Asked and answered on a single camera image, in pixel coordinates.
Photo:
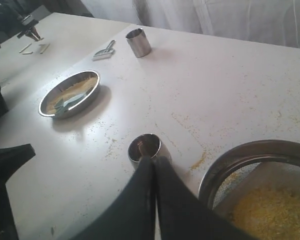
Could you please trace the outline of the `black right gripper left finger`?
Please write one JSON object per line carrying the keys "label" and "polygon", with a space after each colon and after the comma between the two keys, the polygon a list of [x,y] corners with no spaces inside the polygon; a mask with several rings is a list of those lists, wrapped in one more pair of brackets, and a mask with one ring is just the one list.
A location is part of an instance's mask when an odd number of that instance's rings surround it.
{"label": "black right gripper left finger", "polygon": [[115,201],[73,240],[153,240],[156,225],[154,163],[149,156]]}

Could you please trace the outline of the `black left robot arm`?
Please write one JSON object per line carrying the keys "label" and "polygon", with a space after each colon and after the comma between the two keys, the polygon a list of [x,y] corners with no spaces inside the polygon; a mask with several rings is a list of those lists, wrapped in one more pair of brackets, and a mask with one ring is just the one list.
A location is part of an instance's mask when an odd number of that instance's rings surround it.
{"label": "black left robot arm", "polygon": [[[0,87],[0,117],[7,112],[8,107]],[[0,149],[0,240],[19,239],[6,183],[20,167],[35,155],[30,144]]]}

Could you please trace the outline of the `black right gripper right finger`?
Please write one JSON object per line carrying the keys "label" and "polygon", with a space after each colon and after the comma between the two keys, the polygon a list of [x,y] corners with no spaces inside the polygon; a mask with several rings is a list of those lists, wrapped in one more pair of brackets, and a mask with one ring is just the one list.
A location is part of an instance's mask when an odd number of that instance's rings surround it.
{"label": "black right gripper right finger", "polygon": [[154,160],[162,240],[253,240],[204,206],[178,177],[166,157]]}

